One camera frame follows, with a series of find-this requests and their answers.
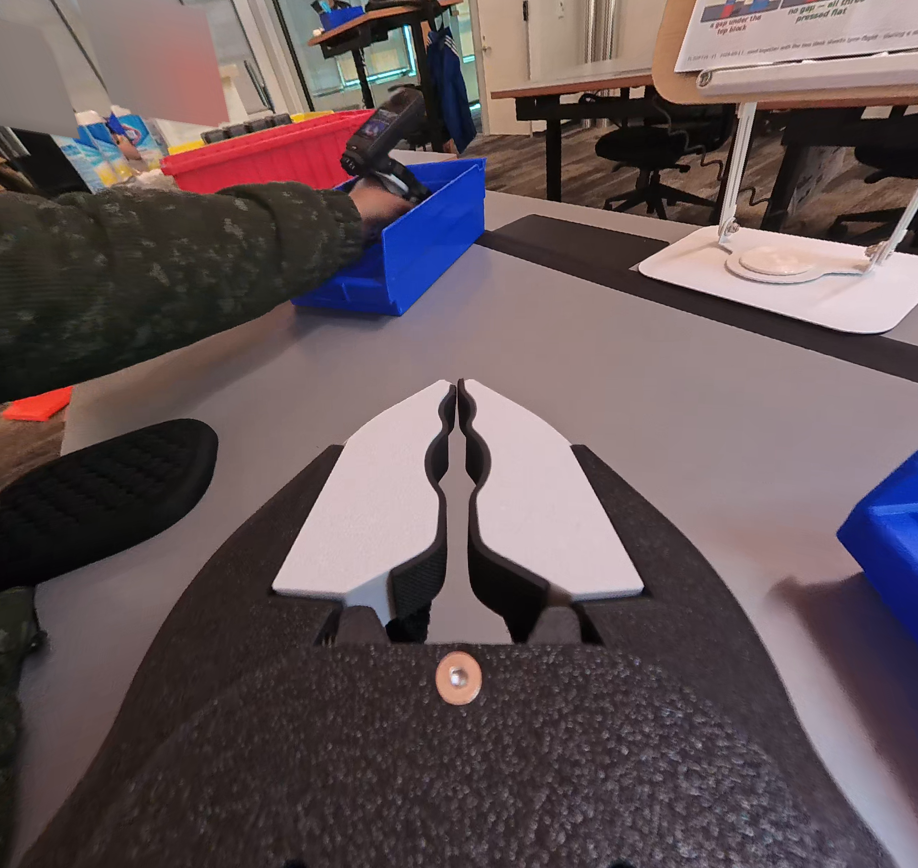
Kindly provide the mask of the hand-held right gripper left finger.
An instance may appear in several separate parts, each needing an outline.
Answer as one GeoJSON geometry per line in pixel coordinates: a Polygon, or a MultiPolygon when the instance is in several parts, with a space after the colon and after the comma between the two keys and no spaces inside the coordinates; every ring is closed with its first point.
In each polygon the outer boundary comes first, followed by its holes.
{"type": "Polygon", "coordinates": [[[277,575],[273,592],[367,607],[395,642],[425,642],[445,581],[447,380],[373,416],[347,439],[277,575]]]}

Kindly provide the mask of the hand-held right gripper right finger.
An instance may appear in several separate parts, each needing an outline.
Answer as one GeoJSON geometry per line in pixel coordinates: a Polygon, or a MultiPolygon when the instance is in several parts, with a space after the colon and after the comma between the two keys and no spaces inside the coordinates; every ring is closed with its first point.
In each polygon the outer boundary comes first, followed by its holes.
{"type": "Polygon", "coordinates": [[[526,642],[544,610],[641,595],[626,551],[575,446],[539,415],[477,380],[457,385],[476,599],[526,642]]]}

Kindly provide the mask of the person's left forearm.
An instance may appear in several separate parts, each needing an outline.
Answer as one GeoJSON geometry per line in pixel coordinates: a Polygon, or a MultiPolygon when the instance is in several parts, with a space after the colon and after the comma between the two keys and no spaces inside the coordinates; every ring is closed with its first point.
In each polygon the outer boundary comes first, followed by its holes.
{"type": "Polygon", "coordinates": [[[348,194],[299,183],[1,199],[3,403],[249,323],[362,253],[348,194]]]}

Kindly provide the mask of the blue jacket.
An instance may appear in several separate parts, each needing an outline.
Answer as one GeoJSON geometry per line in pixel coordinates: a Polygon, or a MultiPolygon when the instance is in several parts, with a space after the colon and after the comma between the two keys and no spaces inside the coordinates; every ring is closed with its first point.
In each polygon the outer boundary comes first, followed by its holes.
{"type": "Polygon", "coordinates": [[[442,121],[457,153],[462,154],[476,138],[462,57],[458,54],[449,27],[432,29],[428,34],[427,63],[437,95],[442,121]]]}

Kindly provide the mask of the wooden standing desk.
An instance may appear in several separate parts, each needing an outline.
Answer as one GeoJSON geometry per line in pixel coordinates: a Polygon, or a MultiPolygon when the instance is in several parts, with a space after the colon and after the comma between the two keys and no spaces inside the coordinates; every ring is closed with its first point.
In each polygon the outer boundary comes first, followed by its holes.
{"type": "Polygon", "coordinates": [[[415,53],[418,85],[422,94],[430,145],[435,153],[443,153],[446,144],[444,126],[438,97],[430,78],[426,41],[423,27],[435,27],[437,18],[453,13],[465,0],[428,0],[424,7],[393,6],[370,11],[331,30],[311,38],[307,45],[319,47],[325,59],[350,54],[357,72],[361,99],[365,109],[375,108],[372,91],[366,75],[362,51],[371,45],[384,41],[389,33],[409,28],[410,47],[415,53]]]}

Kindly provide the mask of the red plastic bin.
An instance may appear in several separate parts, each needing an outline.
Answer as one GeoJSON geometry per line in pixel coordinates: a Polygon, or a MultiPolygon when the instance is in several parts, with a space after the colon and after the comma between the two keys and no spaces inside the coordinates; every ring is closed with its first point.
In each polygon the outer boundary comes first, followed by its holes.
{"type": "Polygon", "coordinates": [[[170,154],[161,171],[180,189],[195,193],[290,181],[318,189],[338,187],[349,177],[340,165],[345,145],[371,114],[337,112],[209,143],[170,154]]]}

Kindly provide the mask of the wood-edged desk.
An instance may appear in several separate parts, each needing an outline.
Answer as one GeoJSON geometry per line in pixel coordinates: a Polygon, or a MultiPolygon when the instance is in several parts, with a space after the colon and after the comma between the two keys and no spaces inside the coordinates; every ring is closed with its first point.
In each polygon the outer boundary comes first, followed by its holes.
{"type": "Polygon", "coordinates": [[[664,102],[649,64],[614,58],[587,63],[554,77],[530,79],[509,89],[492,90],[489,99],[513,100],[517,121],[545,123],[545,193],[562,199],[562,128],[567,121],[654,117],[683,114],[709,101],[664,102]]]}

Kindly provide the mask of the black office chair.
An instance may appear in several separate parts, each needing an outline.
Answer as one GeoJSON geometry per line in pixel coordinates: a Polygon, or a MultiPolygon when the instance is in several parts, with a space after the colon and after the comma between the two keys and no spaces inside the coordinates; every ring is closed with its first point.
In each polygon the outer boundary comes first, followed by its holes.
{"type": "MultiPolygon", "coordinates": [[[[888,178],[917,178],[917,114],[892,115],[885,128],[865,136],[867,143],[855,147],[855,159],[870,167],[866,184],[888,178]]],[[[872,244],[891,235],[904,207],[870,209],[839,215],[830,225],[828,237],[840,242],[872,244]]]]}
{"type": "Polygon", "coordinates": [[[697,157],[701,166],[715,165],[717,180],[721,181],[724,162],[707,161],[707,157],[732,137],[736,107],[680,106],[665,101],[656,102],[654,107],[656,114],[645,124],[620,127],[597,140],[595,153],[600,159],[614,163],[616,169],[638,172],[634,190],[610,196],[603,209],[625,212],[643,205],[647,214],[661,220],[667,219],[668,207],[678,204],[714,211],[716,200],[666,185],[662,173],[687,173],[691,169],[689,159],[697,157]]]}

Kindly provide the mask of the black mesh pad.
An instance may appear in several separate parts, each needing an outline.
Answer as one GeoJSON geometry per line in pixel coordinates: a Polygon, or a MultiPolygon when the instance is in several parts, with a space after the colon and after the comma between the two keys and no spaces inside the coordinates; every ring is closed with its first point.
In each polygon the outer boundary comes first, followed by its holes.
{"type": "Polygon", "coordinates": [[[131,549],[189,514],[211,484],[219,437],[173,419],[36,468],[1,493],[1,589],[35,587],[131,549]]]}

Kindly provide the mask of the stack of blue white packs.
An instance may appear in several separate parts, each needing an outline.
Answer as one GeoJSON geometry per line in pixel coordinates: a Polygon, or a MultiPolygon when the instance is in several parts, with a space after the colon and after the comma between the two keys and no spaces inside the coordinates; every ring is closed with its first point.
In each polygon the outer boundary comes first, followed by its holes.
{"type": "Polygon", "coordinates": [[[139,116],[115,113],[103,117],[96,110],[75,113],[75,137],[52,134],[69,164],[90,192],[98,193],[134,177],[160,169],[161,147],[139,116]]]}

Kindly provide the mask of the poster board stand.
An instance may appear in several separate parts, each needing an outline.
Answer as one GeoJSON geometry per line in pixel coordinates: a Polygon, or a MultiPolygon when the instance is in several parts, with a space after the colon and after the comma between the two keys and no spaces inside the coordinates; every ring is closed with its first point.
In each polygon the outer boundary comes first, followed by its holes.
{"type": "Polygon", "coordinates": [[[717,223],[637,265],[644,277],[844,334],[885,334],[916,308],[916,256],[898,248],[916,193],[867,245],[742,227],[760,112],[801,110],[799,148],[870,143],[854,111],[916,104],[916,0],[667,0],[652,63],[675,104],[736,106],[717,223]]]}

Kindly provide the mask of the orange traffic cone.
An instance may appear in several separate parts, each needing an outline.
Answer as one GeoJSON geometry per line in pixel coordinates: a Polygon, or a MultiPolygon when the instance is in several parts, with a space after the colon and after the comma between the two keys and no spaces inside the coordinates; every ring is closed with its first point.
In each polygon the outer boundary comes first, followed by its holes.
{"type": "Polygon", "coordinates": [[[73,387],[64,387],[9,403],[2,418],[15,422],[44,423],[71,403],[73,387]]]}

